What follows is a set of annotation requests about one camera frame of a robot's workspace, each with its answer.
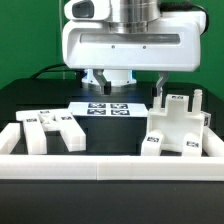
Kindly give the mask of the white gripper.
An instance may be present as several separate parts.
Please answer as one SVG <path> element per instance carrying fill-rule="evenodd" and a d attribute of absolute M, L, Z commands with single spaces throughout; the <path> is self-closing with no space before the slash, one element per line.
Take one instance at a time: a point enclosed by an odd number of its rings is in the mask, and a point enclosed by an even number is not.
<path fill-rule="evenodd" d="M 157 0 L 70 0 L 62 35 L 63 60 L 70 68 L 94 69 L 101 93 L 111 93 L 103 70 L 160 71 L 152 87 L 159 97 L 167 71 L 200 65 L 203 11 L 167 12 Z"/>

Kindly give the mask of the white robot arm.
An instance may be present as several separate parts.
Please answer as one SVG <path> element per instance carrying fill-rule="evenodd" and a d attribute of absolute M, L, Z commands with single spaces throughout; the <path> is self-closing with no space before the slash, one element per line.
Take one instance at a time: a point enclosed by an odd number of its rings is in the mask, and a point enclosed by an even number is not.
<path fill-rule="evenodd" d="M 185 0 L 70 0 L 62 34 L 63 60 L 90 69 L 105 92 L 107 70 L 157 71 L 155 94 L 171 71 L 200 65 L 200 36 L 209 27 L 206 10 Z"/>

